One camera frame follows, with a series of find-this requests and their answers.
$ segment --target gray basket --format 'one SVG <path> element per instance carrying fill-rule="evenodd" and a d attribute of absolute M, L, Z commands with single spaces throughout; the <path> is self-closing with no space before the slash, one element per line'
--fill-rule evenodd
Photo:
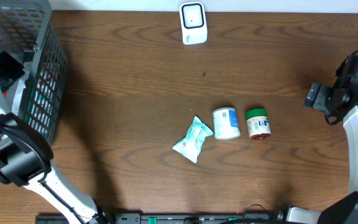
<path fill-rule="evenodd" d="M 18 117 L 53 143 L 68 78 L 47 0 L 0 0 L 0 52 L 30 65 Z"/>

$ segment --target white backdrop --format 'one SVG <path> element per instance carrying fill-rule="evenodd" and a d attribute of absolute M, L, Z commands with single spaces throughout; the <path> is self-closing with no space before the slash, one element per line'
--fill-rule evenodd
<path fill-rule="evenodd" d="M 50 0 L 53 9 L 177 11 L 183 0 Z M 202 0 L 209 12 L 358 13 L 358 0 Z"/>

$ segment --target wood grain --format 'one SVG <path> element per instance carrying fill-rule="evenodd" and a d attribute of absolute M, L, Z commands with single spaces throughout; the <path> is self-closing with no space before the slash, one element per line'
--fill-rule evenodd
<path fill-rule="evenodd" d="M 303 108 L 358 49 L 358 15 L 208 13 L 208 40 L 184 46 L 173 12 L 55 11 L 70 78 L 53 151 L 68 178 L 110 211 L 241 212 L 252 203 L 323 210 L 347 194 L 341 125 Z M 208 137 L 196 164 L 172 150 L 194 115 L 235 106 L 242 135 Z M 253 141 L 244 112 L 266 108 Z M 0 184 L 0 223 L 57 211 Z"/>

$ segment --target can lid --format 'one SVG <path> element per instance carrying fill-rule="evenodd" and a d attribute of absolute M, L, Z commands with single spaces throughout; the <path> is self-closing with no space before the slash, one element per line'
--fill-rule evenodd
<path fill-rule="evenodd" d="M 246 119 L 253 118 L 254 116 L 267 116 L 266 110 L 263 108 L 259 108 L 246 112 Z"/>

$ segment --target white can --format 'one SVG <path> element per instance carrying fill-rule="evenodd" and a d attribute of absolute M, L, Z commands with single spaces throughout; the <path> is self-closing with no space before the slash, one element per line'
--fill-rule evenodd
<path fill-rule="evenodd" d="M 240 136 L 239 121 L 234 108 L 217 109 L 212 115 L 216 139 L 227 140 Z"/>

